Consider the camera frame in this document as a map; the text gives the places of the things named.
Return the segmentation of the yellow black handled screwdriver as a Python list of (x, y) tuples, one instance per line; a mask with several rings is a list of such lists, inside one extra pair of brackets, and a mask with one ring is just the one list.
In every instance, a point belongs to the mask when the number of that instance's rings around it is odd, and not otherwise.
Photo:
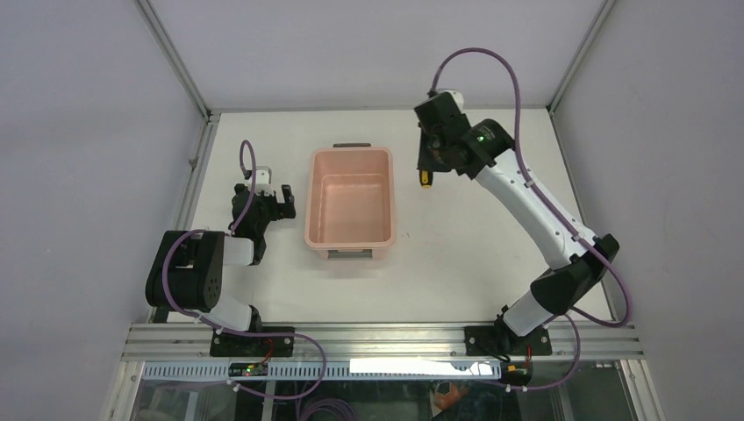
[(419, 184), (424, 189), (430, 189), (433, 185), (433, 174), (429, 170), (419, 170)]

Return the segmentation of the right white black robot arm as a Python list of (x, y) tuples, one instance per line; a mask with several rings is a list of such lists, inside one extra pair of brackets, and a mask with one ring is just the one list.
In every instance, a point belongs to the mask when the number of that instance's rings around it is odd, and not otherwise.
[(547, 271), (502, 309), (486, 336), (487, 350), (508, 353), (570, 311), (604, 277), (619, 243), (571, 219), (520, 161), (516, 141), (503, 126), (490, 118), (471, 124), (461, 103), (459, 92), (444, 90), (415, 106), (419, 182), (429, 185), (433, 172), (450, 171), (478, 182), (515, 217), (547, 263)]

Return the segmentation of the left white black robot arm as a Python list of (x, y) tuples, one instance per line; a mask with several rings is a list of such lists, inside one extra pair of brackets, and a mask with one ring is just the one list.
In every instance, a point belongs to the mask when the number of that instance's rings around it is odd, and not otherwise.
[(267, 249), (272, 222), (297, 216), (291, 186), (281, 186), (282, 200), (269, 185), (254, 190), (234, 186), (233, 221), (228, 231), (166, 231), (146, 281), (145, 297), (153, 307), (183, 311), (219, 332), (262, 334), (259, 311), (222, 289), (227, 266), (257, 266)]

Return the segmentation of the pink plastic bin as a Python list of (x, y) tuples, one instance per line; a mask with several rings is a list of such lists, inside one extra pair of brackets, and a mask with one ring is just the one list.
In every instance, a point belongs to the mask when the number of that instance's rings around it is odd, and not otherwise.
[(311, 156), (304, 240), (321, 258), (385, 258), (396, 240), (393, 155), (344, 143)]

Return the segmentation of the orange object under table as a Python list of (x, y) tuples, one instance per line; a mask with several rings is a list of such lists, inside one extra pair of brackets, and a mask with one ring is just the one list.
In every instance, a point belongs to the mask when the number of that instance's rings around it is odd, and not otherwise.
[(469, 392), (463, 382), (439, 382), (433, 388), (432, 405), (439, 411), (447, 410)]

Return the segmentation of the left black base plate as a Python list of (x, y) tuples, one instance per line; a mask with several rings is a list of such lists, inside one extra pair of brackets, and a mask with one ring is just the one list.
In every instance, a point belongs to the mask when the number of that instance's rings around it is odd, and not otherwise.
[(264, 358), (291, 357), (294, 351), (292, 333), (296, 330), (292, 326), (278, 325), (264, 327), (262, 332), (268, 333), (267, 338), (245, 337), (229, 333), (212, 334), (209, 355), (225, 358)]

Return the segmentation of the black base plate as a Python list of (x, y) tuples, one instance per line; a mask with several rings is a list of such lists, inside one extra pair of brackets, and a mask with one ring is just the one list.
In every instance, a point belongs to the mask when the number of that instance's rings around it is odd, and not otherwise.
[(553, 353), (547, 329), (537, 327), (524, 337), (495, 325), (464, 327), (467, 356), (549, 356)]
[(294, 351), (292, 333), (296, 330), (292, 326), (278, 325), (264, 327), (262, 332), (268, 333), (267, 338), (245, 337), (229, 333), (212, 334), (209, 355), (225, 358), (264, 358), (291, 357)]

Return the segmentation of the aluminium front rail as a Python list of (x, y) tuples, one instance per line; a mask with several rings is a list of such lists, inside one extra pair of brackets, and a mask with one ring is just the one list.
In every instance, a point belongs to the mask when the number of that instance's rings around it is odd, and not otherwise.
[[(576, 352), (584, 361), (642, 360), (645, 355), (632, 325), (606, 328), (579, 320), (577, 328), (554, 321), (541, 341), (551, 346), (548, 360), (570, 360)], [(330, 361), (355, 358), (467, 358), (476, 339), (467, 336), (467, 323), (298, 323), (292, 360), (317, 360), (315, 339)], [(134, 324), (125, 340), (123, 361), (208, 360), (219, 343), (213, 330), (192, 323)]]

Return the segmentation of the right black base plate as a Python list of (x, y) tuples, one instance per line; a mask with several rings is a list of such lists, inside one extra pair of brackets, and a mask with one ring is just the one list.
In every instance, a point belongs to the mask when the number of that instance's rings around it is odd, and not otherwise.
[(547, 329), (537, 327), (524, 337), (495, 325), (464, 327), (467, 356), (549, 356), (553, 353)]

